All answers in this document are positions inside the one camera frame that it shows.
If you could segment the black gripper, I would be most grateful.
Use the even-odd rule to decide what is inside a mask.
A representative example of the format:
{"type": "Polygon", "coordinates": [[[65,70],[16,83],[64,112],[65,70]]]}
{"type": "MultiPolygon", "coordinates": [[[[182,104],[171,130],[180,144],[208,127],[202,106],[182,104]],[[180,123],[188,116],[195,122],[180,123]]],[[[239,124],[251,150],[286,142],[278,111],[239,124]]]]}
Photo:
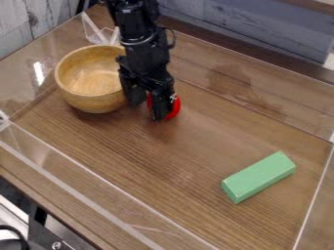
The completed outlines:
{"type": "Polygon", "coordinates": [[[146,101],[151,92],[151,111],[155,121],[163,120],[174,109],[174,77],[167,64],[176,36],[168,41],[168,27],[146,29],[120,28],[120,43],[126,55],[116,58],[119,77],[126,99],[131,107],[146,101]]]}

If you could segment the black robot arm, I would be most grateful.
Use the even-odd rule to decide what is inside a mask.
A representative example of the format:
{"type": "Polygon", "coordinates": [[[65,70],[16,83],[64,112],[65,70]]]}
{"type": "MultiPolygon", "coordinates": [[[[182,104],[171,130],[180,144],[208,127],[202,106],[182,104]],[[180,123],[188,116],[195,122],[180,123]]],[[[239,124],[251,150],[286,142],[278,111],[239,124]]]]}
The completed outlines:
{"type": "Polygon", "coordinates": [[[159,26],[156,0],[107,0],[107,9],[120,32],[126,54],[116,58],[126,98],[131,106],[150,105],[151,119],[166,119],[178,108],[174,77],[168,72],[168,27],[159,26]]]}

